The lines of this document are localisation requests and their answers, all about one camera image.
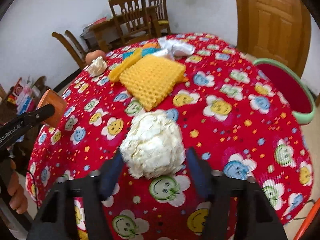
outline finger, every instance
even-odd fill
[[[11,179],[8,185],[8,193],[10,196],[13,196],[14,193],[17,191],[19,184],[19,176],[16,172],[13,172],[11,175]]]
[[[24,212],[26,212],[27,208],[28,208],[28,200],[26,196],[24,196],[21,205],[17,208],[17,213],[23,214]]]
[[[17,168],[17,166],[13,160],[10,161],[10,166],[11,166],[11,169],[13,169],[13,170],[15,170]]]
[[[23,197],[24,197],[23,188],[20,186],[10,200],[10,203],[9,203],[10,207],[13,210],[16,210],[21,205]]]

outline round table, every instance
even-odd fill
[[[289,222],[308,200],[313,174],[287,101],[242,53],[215,35],[168,38],[188,42],[196,51],[178,59],[187,66],[189,80],[153,110],[165,110],[180,126],[184,146],[194,147],[213,169],[238,179],[254,176],[281,222]],[[84,177],[113,157],[132,118],[144,110],[124,86],[109,82],[109,70],[121,63],[124,52],[155,41],[108,53],[103,75],[92,78],[84,70],[64,92],[68,106],[60,125],[41,129],[29,163],[36,186],[27,175],[26,189],[33,198],[37,194],[39,205],[57,177]],[[236,223],[236,199],[231,201],[227,238]],[[124,167],[103,205],[114,239],[168,240],[198,239],[210,203],[197,195],[183,165],[174,176],[151,180],[135,180]],[[78,227],[85,230],[81,199],[75,208]]]

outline red tablecloth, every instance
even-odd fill
[[[218,37],[189,33],[168,38],[193,44],[196,51],[178,60],[187,66],[189,81],[176,85],[154,110],[166,110],[180,125],[185,147],[193,146],[212,168],[239,179],[254,176],[281,222],[287,223],[308,200],[313,175],[286,100],[261,71]],[[110,52],[108,69],[122,61],[122,53],[145,43]],[[29,164],[37,190],[30,176],[26,187],[31,195],[37,192],[39,204],[57,177],[84,177],[112,158],[133,116],[143,111],[125,87],[108,81],[108,73],[91,78],[82,71],[63,95],[68,107],[59,127],[41,129]],[[232,202],[228,238],[236,221]],[[113,237],[136,240],[198,239],[210,205],[197,196],[186,166],[175,176],[155,180],[135,180],[125,167],[113,196],[103,204]],[[85,230],[81,200],[75,206],[78,227]]]

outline tiled floor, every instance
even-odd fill
[[[247,54],[246,57],[251,62],[256,60],[255,57],[253,57],[249,54]],[[63,88],[58,94],[62,95],[62,93],[65,91],[65,89],[67,89],[68,86]],[[303,131],[303,134],[305,135],[308,147],[311,152],[311,160],[312,160],[313,169],[314,169],[313,177],[315,178],[315,180],[314,180],[314,185],[312,188],[310,199],[317,200],[318,198],[320,198],[320,140],[319,140],[319,138],[320,138],[320,108],[317,109],[313,121],[308,125],[302,126],[302,131]],[[25,181],[25,178],[20,176],[20,183],[23,186],[24,186],[24,181]],[[28,212],[30,213],[30,215],[32,217],[34,217],[37,212],[36,204],[30,198],[29,194],[26,191],[25,191],[25,195],[28,198]],[[297,215],[296,218],[306,217],[306,215],[308,214],[308,212],[310,211],[311,208],[312,208],[312,203],[306,204],[304,206],[304,208],[301,210],[301,212]],[[294,238],[296,232],[298,231],[298,229],[300,228],[302,222],[303,222],[303,220],[294,220],[284,227],[284,230],[288,236],[288,240],[293,240],[293,238]]]

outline crumpled paper ball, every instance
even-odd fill
[[[88,67],[88,73],[92,77],[100,76],[107,69],[107,63],[103,60],[103,57],[97,57]]]
[[[185,160],[180,128],[162,110],[134,117],[120,151],[135,179],[174,174]]]

